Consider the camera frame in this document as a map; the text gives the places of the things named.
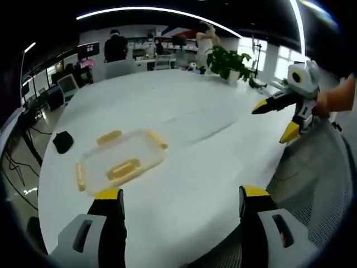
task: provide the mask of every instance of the round table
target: round table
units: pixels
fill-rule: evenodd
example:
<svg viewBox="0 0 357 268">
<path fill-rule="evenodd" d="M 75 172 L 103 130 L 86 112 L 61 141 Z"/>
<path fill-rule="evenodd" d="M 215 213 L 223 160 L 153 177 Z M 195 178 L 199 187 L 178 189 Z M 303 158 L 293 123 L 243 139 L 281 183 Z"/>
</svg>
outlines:
<svg viewBox="0 0 357 268">
<path fill-rule="evenodd" d="M 294 106 L 252 115 L 265 96 L 246 83 L 181 70 L 137 73 L 78 90 L 47 146 L 38 208 L 48 252 L 93 197 L 78 191 L 75 164 L 113 130 L 157 131 L 168 143 L 163 163 L 121 186 L 126 210 L 126 264 L 179 267 L 204 255 L 239 224 L 239 186 L 266 188 L 284 145 Z M 68 131 L 72 148 L 52 139 Z"/>
</svg>

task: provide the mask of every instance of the potted plant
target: potted plant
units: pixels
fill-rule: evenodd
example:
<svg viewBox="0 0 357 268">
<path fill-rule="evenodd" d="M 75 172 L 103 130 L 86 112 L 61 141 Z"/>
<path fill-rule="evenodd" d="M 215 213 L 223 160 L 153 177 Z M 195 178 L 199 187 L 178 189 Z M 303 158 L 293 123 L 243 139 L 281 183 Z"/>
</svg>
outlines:
<svg viewBox="0 0 357 268">
<path fill-rule="evenodd" d="M 243 60 L 249 61 L 252 57 L 243 53 L 239 55 L 236 51 L 226 51 L 221 46 L 214 46 L 212 53 L 208 55 L 207 66 L 215 74 L 219 74 L 229 83 L 234 83 L 242 78 L 243 81 L 250 80 L 253 72 L 244 66 Z"/>
</svg>

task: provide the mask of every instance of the plastic food container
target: plastic food container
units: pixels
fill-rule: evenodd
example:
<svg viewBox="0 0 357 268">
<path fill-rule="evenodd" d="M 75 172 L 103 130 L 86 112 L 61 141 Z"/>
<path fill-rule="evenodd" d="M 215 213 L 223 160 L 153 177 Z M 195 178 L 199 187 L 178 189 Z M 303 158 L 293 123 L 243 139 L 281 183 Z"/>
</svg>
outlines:
<svg viewBox="0 0 357 268">
<path fill-rule="evenodd" d="M 97 144 L 76 165 L 79 190 L 92 196 L 123 185 L 157 166 L 165 159 L 167 148 L 152 130 L 124 135 L 113 131 L 99 138 Z"/>
</svg>

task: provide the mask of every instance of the computer mouse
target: computer mouse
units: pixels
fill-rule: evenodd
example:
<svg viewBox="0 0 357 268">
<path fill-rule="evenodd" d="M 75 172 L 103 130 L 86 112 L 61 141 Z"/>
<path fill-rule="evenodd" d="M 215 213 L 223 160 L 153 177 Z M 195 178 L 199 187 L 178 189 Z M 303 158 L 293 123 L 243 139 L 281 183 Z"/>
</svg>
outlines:
<svg viewBox="0 0 357 268">
<path fill-rule="evenodd" d="M 57 152 L 64 154 L 72 147 L 73 138 L 67 131 L 63 131 L 56 135 L 53 143 L 56 146 Z"/>
</svg>

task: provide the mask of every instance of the white flower pot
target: white flower pot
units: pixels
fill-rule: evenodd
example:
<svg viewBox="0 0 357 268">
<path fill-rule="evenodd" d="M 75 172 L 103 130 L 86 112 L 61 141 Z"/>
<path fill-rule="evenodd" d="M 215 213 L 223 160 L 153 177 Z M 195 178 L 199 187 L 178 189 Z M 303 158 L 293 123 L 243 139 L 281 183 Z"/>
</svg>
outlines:
<svg viewBox="0 0 357 268">
<path fill-rule="evenodd" d="M 238 78 L 239 78 L 239 72 L 231 70 L 228 76 L 228 84 L 232 87 L 236 87 Z"/>
</svg>

